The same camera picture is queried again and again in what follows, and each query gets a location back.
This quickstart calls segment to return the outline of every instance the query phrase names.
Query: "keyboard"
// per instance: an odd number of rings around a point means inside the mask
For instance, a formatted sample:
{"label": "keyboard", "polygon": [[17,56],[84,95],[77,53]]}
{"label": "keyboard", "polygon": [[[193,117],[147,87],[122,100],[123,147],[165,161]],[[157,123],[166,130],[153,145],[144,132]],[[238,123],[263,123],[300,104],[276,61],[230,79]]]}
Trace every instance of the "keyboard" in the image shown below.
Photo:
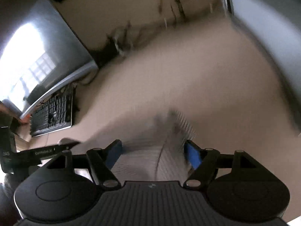
{"label": "keyboard", "polygon": [[72,126],[73,88],[56,94],[31,115],[30,134],[40,136]]}

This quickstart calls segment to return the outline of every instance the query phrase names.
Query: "monitor screen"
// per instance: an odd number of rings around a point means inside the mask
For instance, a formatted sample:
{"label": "monitor screen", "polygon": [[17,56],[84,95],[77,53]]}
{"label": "monitor screen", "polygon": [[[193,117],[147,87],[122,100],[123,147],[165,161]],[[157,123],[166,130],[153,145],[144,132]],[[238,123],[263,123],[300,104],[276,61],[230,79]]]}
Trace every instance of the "monitor screen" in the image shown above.
{"label": "monitor screen", "polygon": [[92,60],[49,0],[0,0],[0,101],[19,115]]}

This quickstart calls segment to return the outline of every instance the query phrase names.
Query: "blurry gray cloth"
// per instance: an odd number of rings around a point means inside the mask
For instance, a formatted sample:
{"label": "blurry gray cloth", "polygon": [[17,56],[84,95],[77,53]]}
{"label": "blurry gray cloth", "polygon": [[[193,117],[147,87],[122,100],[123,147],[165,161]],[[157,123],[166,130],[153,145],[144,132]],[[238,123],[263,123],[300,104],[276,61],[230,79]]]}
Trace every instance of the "blurry gray cloth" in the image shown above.
{"label": "blurry gray cloth", "polygon": [[156,115],[147,120],[121,121],[72,149],[73,154],[88,149],[105,148],[115,139],[122,141],[123,154],[112,172],[124,181],[178,180],[188,177],[190,165],[185,160],[184,142],[193,139],[194,131],[178,111]]}

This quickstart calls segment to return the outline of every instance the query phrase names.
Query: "ribbed black surface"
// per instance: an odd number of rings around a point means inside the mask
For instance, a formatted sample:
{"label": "ribbed black surface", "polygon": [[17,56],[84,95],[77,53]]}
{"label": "ribbed black surface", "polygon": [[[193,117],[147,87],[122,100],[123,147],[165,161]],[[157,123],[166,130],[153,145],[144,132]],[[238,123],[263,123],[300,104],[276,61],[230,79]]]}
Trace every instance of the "ribbed black surface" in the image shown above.
{"label": "ribbed black surface", "polygon": [[[19,226],[43,224],[22,221]],[[231,221],[208,206],[201,193],[180,187],[178,182],[127,182],[119,191],[106,192],[87,214],[48,226],[285,226],[281,219],[247,224]]]}

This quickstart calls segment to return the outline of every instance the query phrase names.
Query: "screw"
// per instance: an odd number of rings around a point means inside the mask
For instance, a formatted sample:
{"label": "screw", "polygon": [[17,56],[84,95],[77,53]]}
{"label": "screw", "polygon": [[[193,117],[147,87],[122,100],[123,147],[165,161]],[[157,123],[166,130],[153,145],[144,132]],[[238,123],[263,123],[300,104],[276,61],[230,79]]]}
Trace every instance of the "screw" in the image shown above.
{"label": "screw", "polygon": [[118,182],[116,180],[106,180],[103,185],[107,188],[114,188],[118,185]]}
{"label": "screw", "polygon": [[192,180],[188,180],[186,182],[186,185],[191,188],[197,188],[198,186],[201,185],[201,182],[199,180],[192,179]]}

